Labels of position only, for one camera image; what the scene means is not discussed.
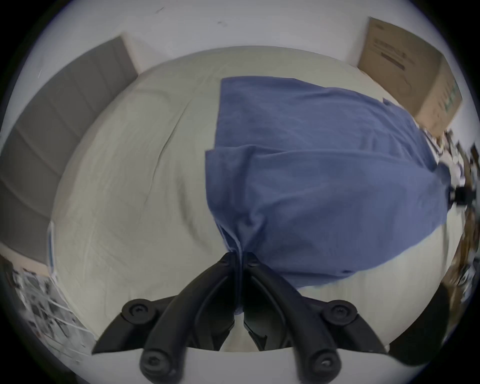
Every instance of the cardboard box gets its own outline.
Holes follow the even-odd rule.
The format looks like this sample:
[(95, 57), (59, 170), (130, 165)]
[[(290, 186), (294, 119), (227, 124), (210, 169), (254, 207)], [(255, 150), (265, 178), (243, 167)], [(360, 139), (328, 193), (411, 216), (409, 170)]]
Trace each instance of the cardboard box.
[(462, 102), (445, 57), (418, 36), (380, 20), (370, 18), (358, 68), (435, 137), (443, 134)]

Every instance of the mattress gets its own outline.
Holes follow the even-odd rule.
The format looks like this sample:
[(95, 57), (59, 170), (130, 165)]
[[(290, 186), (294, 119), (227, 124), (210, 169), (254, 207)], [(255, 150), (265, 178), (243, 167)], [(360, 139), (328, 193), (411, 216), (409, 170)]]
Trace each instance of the mattress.
[[(70, 159), (52, 212), (57, 284), (96, 336), (129, 300), (178, 294), (226, 247), (205, 195), (220, 80), (296, 78), (396, 102), (357, 68), (275, 47), (216, 49), (143, 73), (97, 118)], [(462, 211), (372, 270), (300, 292), (357, 306), (388, 344), (426, 307), (463, 232)]]

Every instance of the white bed sheet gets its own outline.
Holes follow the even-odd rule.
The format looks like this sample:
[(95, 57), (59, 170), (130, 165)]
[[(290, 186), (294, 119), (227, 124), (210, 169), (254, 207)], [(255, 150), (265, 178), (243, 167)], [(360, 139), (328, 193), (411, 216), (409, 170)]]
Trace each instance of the white bed sheet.
[[(394, 101), (357, 68), (287, 48), (216, 49), (142, 74), (82, 139), (52, 214), (59, 288), (96, 336), (128, 300), (176, 295), (226, 251), (206, 203), (204, 153), (214, 145), (220, 80), (238, 75), (293, 77)], [(452, 209), (444, 226), (395, 259), (300, 291), (351, 301), (387, 344), (430, 301), (462, 231), (461, 211)]]

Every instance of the blue cloth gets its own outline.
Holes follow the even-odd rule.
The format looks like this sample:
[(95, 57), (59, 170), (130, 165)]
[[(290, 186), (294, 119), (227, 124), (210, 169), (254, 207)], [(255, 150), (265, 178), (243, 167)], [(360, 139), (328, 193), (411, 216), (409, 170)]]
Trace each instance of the blue cloth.
[(399, 255), (446, 221), (450, 174), (412, 117), (295, 79), (222, 80), (206, 195), (229, 250), (297, 287)]

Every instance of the bed frame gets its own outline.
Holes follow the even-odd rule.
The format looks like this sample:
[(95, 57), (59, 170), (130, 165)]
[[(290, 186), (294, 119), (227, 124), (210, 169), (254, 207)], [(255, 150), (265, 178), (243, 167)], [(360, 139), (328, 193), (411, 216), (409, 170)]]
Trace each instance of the bed frame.
[(137, 76), (119, 36), (61, 69), (21, 113), (0, 154), (0, 253), (14, 265), (46, 265), (65, 167), (94, 120)]

